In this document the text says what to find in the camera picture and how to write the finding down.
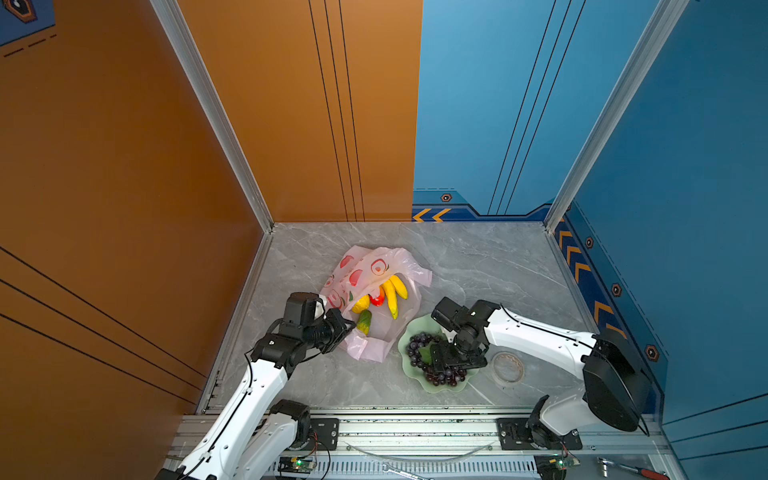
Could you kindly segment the dark purple grape bunch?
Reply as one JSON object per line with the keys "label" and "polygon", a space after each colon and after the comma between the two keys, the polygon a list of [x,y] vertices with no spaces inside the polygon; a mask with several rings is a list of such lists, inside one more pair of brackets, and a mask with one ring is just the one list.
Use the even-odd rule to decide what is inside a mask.
{"label": "dark purple grape bunch", "polygon": [[439,347],[445,347],[447,345],[446,340],[441,340],[437,337],[433,338],[428,334],[420,334],[411,338],[412,343],[409,347],[409,355],[412,358],[412,365],[418,365],[427,372],[427,378],[434,380],[435,384],[445,384],[449,382],[455,385],[455,378],[461,376],[461,380],[464,380],[466,375],[466,369],[456,366],[443,366],[439,365],[436,360],[436,354]]}

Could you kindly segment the yellow lemon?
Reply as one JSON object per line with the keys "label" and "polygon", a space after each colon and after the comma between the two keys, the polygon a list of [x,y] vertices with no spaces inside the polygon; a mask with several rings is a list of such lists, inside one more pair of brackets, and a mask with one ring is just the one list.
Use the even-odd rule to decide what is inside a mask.
{"label": "yellow lemon", "polygon": [[352,307],[352,312],[361,314],[363,311],[369,309],[370,304],[371,304],[371,298],[368,294],[365,294]]}

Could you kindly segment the pink printed plastic bag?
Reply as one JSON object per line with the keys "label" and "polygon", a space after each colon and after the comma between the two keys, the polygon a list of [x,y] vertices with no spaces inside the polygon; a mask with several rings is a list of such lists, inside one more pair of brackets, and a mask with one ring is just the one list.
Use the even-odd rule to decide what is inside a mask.
{"label": "pink printed plastic bag", "polygon": [[[365,336],[356,328],[359,314],[353,313],[352,307],[363,295],[376,292],[392,275],[404,281],[409,298],[399,301],[397,320],[390,315],[387,302],[380,307],[370,304],[372,322],[370,334]],[[404,248],[350,248],[320,290],[328,307],[339,309],[345,318],[355,323],[352,333],[342,341],[342,349],[355,360],[383,362],[419,312],[420,289],[429,287],[432,280],[433,272],[421,266]]]}

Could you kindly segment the yellow banana bunch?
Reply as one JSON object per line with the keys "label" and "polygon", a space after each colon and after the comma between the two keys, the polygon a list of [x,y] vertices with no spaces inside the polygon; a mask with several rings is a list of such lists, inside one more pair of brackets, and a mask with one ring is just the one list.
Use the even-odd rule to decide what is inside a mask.
{"label": "yellow banana bunch", "polygon": [[399,301],[409,298],[404,281],[399,276],[392,275],[381,285],[381,289],[384,292],[390,315],[394,320],[397,320],[399,318]]}

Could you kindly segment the small red orange mango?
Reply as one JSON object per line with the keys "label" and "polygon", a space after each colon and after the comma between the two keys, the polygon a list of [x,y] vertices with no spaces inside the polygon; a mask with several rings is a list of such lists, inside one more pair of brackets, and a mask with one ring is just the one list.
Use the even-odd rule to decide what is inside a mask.
{"label": "small red orange mango", "polygon": [[369,295],[370,304],[375,307],[380,307],[386,302],[386,293],[382,286],[378,287],[378,290]]}

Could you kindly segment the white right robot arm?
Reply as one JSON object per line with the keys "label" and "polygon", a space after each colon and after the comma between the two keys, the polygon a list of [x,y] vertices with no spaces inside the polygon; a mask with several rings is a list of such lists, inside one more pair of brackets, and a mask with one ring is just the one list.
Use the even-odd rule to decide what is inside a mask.
{"label": "white right robot arm", "polygon": [[452,335],[431,348],[439,373],[484,368],[487,351],[496,346],[539,358],[576,379],[567,391],[543,395],[525,422],[501,424],[500,435],[514,446],[577,450],[582,446],[580,429],[597,423],[623,432],[649,432],[643,412],[652,393],[650,375],[621,334],[555,327],[486,300],[467,308],[443,298],[431,317]]}

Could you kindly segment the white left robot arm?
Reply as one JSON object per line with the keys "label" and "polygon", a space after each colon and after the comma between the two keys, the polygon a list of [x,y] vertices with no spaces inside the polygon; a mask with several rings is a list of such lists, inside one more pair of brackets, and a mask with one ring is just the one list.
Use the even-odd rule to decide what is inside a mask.
{"label": "white left robot arm", "polygon": [[251,357],[238,390],[232,395],[198,445],[158,479],[259,479],[289,446],[296,442],[300,421],[279,413],[264,432],[257,427],[288,383],[298,365],[333,351],[355,328],[337,309],[308,325],[278,319],[250,351]]}

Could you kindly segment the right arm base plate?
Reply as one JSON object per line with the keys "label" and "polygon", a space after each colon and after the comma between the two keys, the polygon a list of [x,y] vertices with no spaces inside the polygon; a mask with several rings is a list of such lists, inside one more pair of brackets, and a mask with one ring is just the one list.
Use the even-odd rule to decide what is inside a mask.
{"label": "right arm base plate", "polygon": [[499,418],[496,420],[496,428],[501,449],[504,451],[577,451],[583,448],[577,430],[558,436],[540,425],[529,427],[528,420],[523,418]]}

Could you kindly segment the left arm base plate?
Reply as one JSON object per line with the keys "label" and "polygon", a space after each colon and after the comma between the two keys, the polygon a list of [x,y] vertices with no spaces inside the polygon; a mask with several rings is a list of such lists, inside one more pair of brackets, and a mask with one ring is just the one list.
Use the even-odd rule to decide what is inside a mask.
{"label": "left arm base plate", "polygon": [[288,447],[291,451],[313,450],[317,445],[335,451],[339,439],[340,420],[338,418],[314,418],[300,420],[294,442]]}

